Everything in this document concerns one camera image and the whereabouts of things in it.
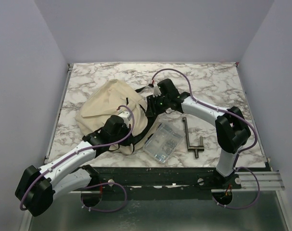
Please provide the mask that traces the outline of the cream canvas backpack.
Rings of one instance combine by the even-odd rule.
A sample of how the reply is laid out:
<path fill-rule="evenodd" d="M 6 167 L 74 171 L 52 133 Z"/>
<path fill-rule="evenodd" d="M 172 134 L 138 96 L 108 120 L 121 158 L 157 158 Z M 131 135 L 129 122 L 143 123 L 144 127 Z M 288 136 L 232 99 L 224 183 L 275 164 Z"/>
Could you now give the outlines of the cream canvas backpack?
<path fill-rule="evenodd" d="M 147 104 L 142 96 L 119 79 L 107 81 L 99 90 L 79 109 L 75 120 L 83 135 L 88 135 L 103 127 L 107 119 L 117 115 L 117 108 L 126 105 L 133 112 L 135 125 L 132 132 L 133 144 L 120 145 L 119 151 L 131 155 L 135 150 L 143 147 L 147 139 L 153 135 L 159 127 L 156 117 L 147 117 Z"/>

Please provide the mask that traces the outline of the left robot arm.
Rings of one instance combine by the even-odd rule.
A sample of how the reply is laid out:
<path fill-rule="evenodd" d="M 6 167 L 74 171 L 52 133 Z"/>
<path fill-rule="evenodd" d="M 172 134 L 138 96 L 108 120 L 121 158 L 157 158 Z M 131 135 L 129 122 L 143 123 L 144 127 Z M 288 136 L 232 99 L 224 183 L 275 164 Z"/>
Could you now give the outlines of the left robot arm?
<path fill-rule="evenodd" d="M 103 127 L 84 136 L 79 145 L 39 168 L 28 167 L 15 191 L 20 209 L 33 216 L 44 213 L 57 197 L 77 189 L 94 190 L 106 185 L 84 163 L 119 145 L 130 137 L 135 118 L 129 112 L 112 115 Z"/>

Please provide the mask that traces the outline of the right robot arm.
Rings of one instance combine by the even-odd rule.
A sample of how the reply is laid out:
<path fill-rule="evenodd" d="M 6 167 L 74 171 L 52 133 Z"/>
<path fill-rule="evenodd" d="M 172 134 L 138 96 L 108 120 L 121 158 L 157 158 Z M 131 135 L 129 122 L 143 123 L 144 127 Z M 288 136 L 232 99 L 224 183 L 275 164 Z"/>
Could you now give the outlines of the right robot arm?
<path fill-rule="evenodd" d="M 214 106 L 195 98 L 191 87 L 189 90 L 189 92 L 180 93 L 172 80 L 160 81 L 154 87 L 153 94 L 146 97 L 146 116 L 156 117 L 167 109 L 172 109 L 213 125 L 221 148 L 216 166 L 218 174 L 213 176 L 213 183 L 216 187 L 223 189 L 230 184 L 230 175 L 234 172 L 240 151 L 251 136 L 249 123 L 244 119 L 238 107 L 227 109 Z"/>

